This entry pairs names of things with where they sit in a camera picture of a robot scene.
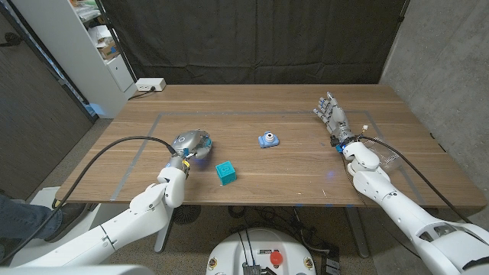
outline white robotic arm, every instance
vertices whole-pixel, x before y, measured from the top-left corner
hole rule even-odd
[[[319,106],[334,102],[321,98]],[[363,143],[356,141],[348,121],[338,121],[341,115],[328,115],[327,109],[314,110],[332,133],[348,164],[357,191],[375,201],[409,238],[419,256],[433,274],[489,273],[489,232],[473,224],[447,222],[431,216],[390,183],[389,176],[379,167],[379,158]]]
[[[161,170],[157,178],[159,183],[149,185],[144,192],[135,196],[129,209],[20,267],[99,264],[126,244],[161,230],[169,222],[166,207],[176,208],[183,202],[185,180],[189,172],[186,160],[194,155],[205,157],[211,144],[209,135],[204,131],[195,130],[179,135],[172,145],[177,154]]]

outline table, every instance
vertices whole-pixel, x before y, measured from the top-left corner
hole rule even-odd
[[[353,132],[382,137],[403,152],[445,197],[460,208],[481,208],[486,199],[455,161],[389,86],[379,85],[204,85],[167,86],[121,110],[68,180],[61,199],[88,161],[112,141],[151,135],[167,142],[183,131],[210,133],[209,158],[192,161],[184,204],[311,205],[362,207],[341,156],[329,145],[325,125],[312,113],[319,97],[332,92]],[[261,149],[258,136],[272,131],[280,145]],[[156,182],[169,154],[153,141],[126,141],[102,155],[69,202],[128,203]],[[221,186],[215,165],[230,160],[238,179]],[[426,207],[445,207],[406,165],[392,183]]]

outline power strip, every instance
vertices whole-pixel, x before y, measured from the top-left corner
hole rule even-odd
[[[136,87],[140,92],[146,92],[154,87],[155,91],[163,91],[167,83],[163,77],[161,78],[140,78],[136,82]]]

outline black curtain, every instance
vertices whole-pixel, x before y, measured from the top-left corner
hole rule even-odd
[[[136,77],[377,83],[404,0],[102,0]]]

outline jeans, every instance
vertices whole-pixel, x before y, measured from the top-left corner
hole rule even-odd
[[[28,238],[51,212],[48,207],[15,203],[0,195],[0,238]],[[58,211],[35,238],[51,236],[60,227],[62,219],[63,213]]]

